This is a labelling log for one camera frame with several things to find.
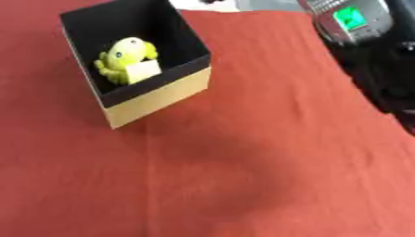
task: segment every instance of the red cloth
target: red cloth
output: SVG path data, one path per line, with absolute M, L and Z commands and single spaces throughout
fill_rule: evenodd
M 415 236 L 415 145 L 300 13 L 185 12 L 208 91 L 111 131 L 57 14 L 2 1 L 0 236 Z

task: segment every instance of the small tag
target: small tag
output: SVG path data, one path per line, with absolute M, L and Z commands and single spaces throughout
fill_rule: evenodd
M 127 66 L 128 83 L 134 84 L 161 73 L 157 60 L 149 60 Z

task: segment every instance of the box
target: box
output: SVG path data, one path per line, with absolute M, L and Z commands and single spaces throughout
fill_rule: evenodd
M 64 33 L 112 129 L 179 102 L 208 87 L 210 52 L 168 0 L 118 0 L 60 15 Z M 94 67 L 116 41 L 139 37 L 154 44 L 162 73 L 117 86 Z

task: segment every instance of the white paper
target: white paper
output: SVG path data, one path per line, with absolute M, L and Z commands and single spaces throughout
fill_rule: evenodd
M 160 65 L 157 60 L 149 60 L 138 64 L 127 66 L 129 84 L 151 78 L 161 73 Z
M 202 10 L 219 12 L 238 12 L 235 0 L 225 0 L 213 4 L 205 4 L 200 0 L 170 0 L 171 4 L 180 10 Z

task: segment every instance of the fabric surface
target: fabric surface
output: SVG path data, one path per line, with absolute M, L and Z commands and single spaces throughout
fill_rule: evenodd
M 2 1 L 0 236 L 409 237 L 415 146 L 301 13 L 184 12 L 209 90 L 111 131 L 57 14 Z

